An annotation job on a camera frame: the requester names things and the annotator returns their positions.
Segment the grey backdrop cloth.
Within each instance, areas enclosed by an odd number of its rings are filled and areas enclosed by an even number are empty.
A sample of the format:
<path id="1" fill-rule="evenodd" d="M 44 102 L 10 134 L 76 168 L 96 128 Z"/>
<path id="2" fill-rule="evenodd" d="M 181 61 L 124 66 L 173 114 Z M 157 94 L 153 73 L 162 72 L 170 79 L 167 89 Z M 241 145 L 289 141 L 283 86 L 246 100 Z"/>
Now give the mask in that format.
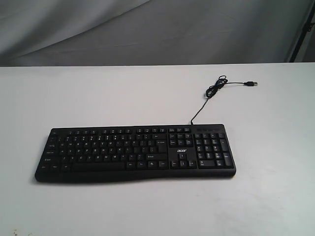
<path id="1" fill-rule="evenodd" d="M 288 61 L 311 0 L 3 0 L 1 66 Z"/>

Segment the black tripod stand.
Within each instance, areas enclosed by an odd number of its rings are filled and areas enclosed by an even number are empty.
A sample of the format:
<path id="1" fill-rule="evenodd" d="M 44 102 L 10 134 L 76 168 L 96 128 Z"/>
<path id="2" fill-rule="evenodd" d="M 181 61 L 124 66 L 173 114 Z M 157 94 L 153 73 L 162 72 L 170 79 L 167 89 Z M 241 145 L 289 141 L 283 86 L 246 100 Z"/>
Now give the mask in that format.
<path id="1" fill-rule="evenodd" d="M 307 16 L 298 31 L 287 62 L 315 61 L 315 1 L 312 0 L 307 9 Z"/>

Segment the black acer keyboard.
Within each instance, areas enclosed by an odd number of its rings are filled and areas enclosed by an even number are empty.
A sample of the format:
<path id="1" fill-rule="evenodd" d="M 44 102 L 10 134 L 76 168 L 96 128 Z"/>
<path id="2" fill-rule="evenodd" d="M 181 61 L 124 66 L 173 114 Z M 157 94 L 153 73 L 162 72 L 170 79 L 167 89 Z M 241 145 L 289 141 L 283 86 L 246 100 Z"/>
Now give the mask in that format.
<path id="1" fill-rule="evenodd" d="M 53 128 L 34 174 L 44 183 L 232 177 L 222 124 Z"/>

